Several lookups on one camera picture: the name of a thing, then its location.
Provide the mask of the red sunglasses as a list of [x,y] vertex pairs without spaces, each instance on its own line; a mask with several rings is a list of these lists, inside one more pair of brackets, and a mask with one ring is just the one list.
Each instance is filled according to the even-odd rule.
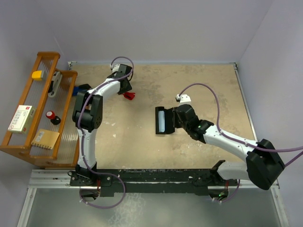
[[123,93],[124,98],[128,100],[133,100],[135,98],[135,93],[134,92],[125,92]]

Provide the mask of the black sunglasses case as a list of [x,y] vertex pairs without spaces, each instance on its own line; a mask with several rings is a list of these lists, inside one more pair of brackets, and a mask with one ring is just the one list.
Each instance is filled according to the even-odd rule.
[[163,106],[155,107],[155,134],[168,135],[175,132],[174,108],[165,109]]

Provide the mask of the blue cleaning cloth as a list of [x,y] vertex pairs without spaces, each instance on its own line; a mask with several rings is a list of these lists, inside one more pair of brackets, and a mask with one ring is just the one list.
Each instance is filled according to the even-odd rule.
[[159,125],[159,132],[165,132],[165,113],[164,111],[158,112],[158,125]]

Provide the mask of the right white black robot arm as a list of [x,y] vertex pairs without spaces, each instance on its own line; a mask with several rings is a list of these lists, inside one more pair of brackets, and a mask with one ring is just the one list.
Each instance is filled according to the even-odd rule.
[[273,144],[263,139],[260,142],[235,136],[207,120],[200,120],[191,105],[173,109],[174,126],[183,128],[194,140],[219,147],[243,161],[224,161],[211,172],[211,181],[216,185],[226,180],[249,180],[258,188],[268,190],[285,169],[285,164]]

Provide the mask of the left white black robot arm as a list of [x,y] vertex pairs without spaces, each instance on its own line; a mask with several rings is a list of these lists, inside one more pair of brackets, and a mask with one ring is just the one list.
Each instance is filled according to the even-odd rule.
[[97,161],[95,156],[95,138],[102,123],[103,103],[112,95],[121,95],[132,90],[130,79],[134,73],[132,66],[111,65],[112,73],[95,88],[77,93],[72,120],[79,135],[79,159],[75,167],[76,174],[86,185],[97,181]]

